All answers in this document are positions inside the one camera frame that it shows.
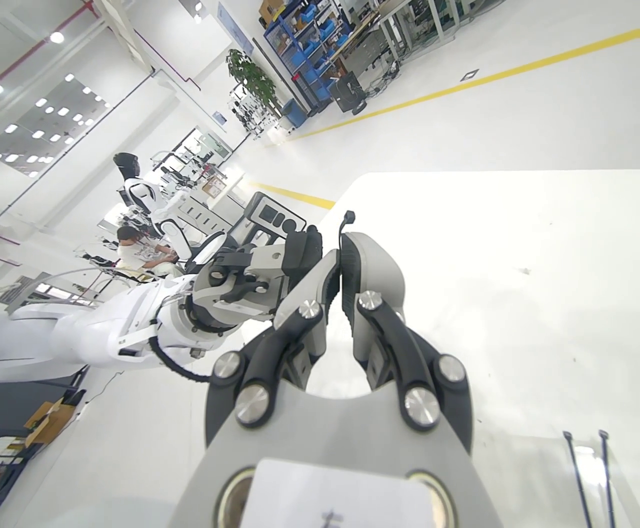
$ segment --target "ceiling light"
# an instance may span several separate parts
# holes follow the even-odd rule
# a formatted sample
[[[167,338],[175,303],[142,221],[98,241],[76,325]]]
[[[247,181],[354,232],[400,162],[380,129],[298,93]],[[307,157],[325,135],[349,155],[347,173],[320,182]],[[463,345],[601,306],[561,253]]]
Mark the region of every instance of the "ceiling light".
[[[51,33],[49,40],[54,44],[62,44],[65,41],[65,36],[59,31],[56,31],[55,33]]]

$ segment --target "metal screw cap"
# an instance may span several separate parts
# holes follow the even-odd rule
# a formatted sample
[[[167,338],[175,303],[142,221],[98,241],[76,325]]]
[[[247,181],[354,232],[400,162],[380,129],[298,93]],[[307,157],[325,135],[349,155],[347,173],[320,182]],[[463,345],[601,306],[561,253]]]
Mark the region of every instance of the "metal screw cap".
[[[444,355],[440,357],[438,366],[442,375],[452,383],[463,381],[467,377],[464,365],[458,358],[453,356]]]
[[[304,301],[298,308],[298,312],[305,319],[315,319],[320,313],[320,304],[315,299]]]
[[[377,291],[367,290],[360,294],[358,302],[365,310],[375,310],[382,304],[382,295]]]
[[[240,366],[240,354],[238,352],[225,352],[213,365],[213,373],[221,380],[233,376]]]
[[[257,383],[240,391],[236,399],[236,418],[243,425],[257,422],[267,412],[269,392]]]
[[[432,426],[440,418],[438,399],[424,387],[413,387],[406,392],[404,408],[409,418],[421,427]]]

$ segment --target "blue trash bin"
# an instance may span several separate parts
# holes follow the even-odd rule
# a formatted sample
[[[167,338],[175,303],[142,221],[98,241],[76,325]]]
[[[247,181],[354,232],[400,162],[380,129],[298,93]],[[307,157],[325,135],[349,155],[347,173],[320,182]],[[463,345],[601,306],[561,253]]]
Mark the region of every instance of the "blue trash bin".
[[[300,128],[307,120],[307,116],[295,99],[289,99],[282,107],[282,115],[291,121],[295,128]]]

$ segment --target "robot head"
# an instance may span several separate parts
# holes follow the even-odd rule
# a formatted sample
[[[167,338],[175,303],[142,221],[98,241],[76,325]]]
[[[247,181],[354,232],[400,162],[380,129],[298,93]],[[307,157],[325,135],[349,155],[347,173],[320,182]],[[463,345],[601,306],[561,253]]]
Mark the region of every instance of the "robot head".
[[[119,152],[113,156],[113,162],[118,166],[125,180],[140,177],[140,164],[138,163],[138,156],[135,154]]]

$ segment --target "white table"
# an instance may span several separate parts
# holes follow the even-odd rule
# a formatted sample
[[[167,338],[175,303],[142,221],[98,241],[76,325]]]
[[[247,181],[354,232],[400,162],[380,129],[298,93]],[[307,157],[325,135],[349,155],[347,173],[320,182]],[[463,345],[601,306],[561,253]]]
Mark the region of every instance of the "white table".
[[[608,430],[640,492],[638,196],[640,171],[374,173],[318,226],[328,251],[355,211],[348,229],[403,270],[408,326],[464,362],[474,463],[505,526],[584,525],[565,429],[577,445]],[[308,392],[368,392],[339,297],[329,321]],[[599,466],[589,467],[585,485],[598,493]],[[616,479],[629,505],[631,488]]]

